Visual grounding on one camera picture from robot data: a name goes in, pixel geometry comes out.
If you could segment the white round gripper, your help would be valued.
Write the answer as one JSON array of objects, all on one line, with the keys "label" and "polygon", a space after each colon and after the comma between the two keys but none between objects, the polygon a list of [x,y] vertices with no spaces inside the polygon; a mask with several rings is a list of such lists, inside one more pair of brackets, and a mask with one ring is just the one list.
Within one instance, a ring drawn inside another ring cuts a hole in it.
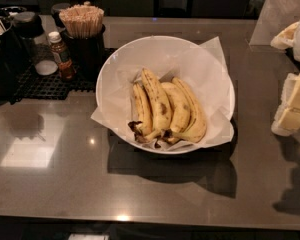
[{"label": "white round gripper", "polygon": [[[290,24],[270,42],[276,49],[293,46],[294,59],[300,62],[300,20]],[[284,81],[281,104],[278,106],[271,131],[279,136],[290,136],[300,129],[300,73],[289,73]]]}]

